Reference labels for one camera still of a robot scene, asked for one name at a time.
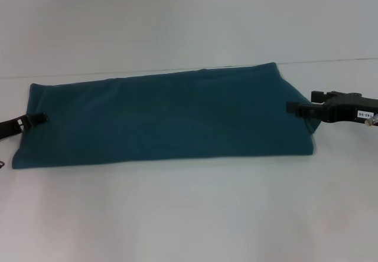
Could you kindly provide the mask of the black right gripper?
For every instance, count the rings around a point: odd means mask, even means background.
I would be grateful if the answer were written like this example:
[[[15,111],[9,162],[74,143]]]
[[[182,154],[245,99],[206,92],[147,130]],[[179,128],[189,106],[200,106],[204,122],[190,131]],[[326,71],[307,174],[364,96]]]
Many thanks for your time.
[[[323,104],[288,101],[286,112],[300,118],[321,118],[326,123],[377,125],[377,99],[363,97],[360,93],[312,91],[311,102]]]

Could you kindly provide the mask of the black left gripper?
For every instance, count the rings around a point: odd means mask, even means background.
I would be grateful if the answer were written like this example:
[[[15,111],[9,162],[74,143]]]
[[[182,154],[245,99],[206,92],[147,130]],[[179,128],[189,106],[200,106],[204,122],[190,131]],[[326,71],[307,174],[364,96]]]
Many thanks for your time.
[[[21,116],[16,119],[1,122],[0,138],[3,140],[18,134],[22,134],[25,130],[34,128],[48,121],[49,118],[46,112],[42,112],[37,114],[26,114],[25,116]]]

